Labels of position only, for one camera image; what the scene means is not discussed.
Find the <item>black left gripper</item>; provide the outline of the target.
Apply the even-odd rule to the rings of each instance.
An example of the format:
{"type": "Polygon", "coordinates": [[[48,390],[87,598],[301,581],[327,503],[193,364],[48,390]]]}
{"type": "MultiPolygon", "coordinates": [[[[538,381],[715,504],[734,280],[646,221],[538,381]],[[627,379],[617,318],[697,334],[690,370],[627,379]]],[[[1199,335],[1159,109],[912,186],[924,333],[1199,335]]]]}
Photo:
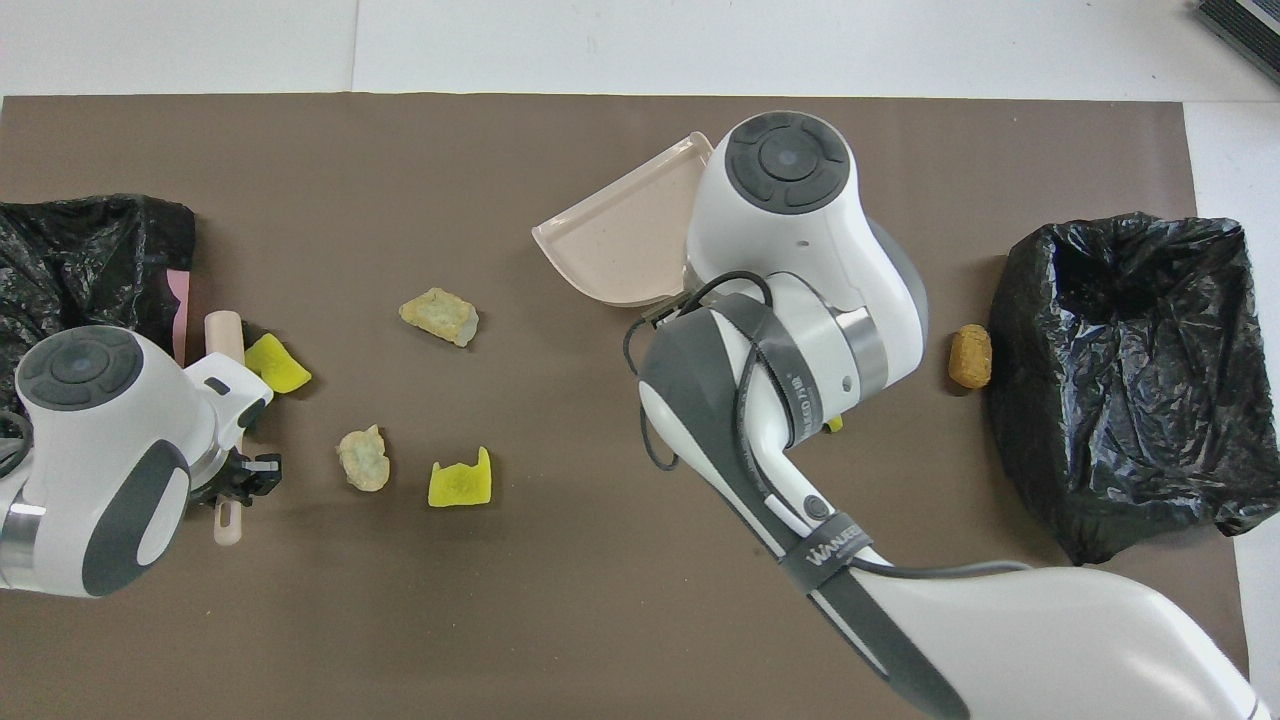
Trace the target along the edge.
{"type": "Polygon", "coordinates": [[[229,498],[238,503],[253,503],[257,497],[271,493],[278,486],[276,478],[255,477],[280,475],[279,454],[261,454],[247,459],[239,450],[230,450],[209,482],[195,489],[195,502],[215,503],[218,498],[229,498]]]}

